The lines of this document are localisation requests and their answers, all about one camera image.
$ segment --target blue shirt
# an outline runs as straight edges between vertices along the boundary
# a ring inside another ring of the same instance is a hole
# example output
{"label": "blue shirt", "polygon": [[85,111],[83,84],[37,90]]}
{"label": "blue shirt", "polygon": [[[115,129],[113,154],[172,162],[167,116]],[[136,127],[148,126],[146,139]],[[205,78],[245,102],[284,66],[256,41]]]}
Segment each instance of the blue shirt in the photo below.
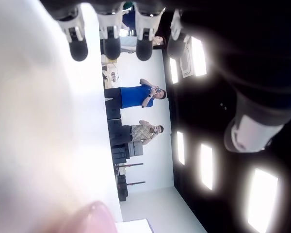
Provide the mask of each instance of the blue shirt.
{"label": "blue shirt", "polygon": [[[147,85],[120,87],[122,94],[122,108],[141,106],[142,102],[151,92],[151,87]],[[153,106],[153,98],[150,99],[147,107]]]}

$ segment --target hand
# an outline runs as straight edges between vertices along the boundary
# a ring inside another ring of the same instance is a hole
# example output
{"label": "hand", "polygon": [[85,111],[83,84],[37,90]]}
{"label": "hand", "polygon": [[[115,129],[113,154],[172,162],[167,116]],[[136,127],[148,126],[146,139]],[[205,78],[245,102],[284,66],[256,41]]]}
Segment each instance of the hand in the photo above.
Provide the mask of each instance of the hand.
{"label": "hand", "polygon": [[150,93],[150,95],[151,96],[154,96],[156,94],[156,92],[157,92],[157,88],[153,88],[152,91],[151,91],[151,93]]}

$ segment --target checkered shirt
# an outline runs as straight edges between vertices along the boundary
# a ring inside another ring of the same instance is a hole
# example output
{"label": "checkered shirt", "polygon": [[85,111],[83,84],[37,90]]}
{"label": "checkered shirt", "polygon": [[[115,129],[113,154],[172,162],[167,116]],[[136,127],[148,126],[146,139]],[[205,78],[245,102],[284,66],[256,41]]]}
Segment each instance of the checkered shirt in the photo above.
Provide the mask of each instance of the checkered shirt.
{"label": "checkered shirt", "polygon": [[150,133],[151,126],[148,125],[132,125],[131,135],[133,141],[146,140],[152,137],[153,133]]}

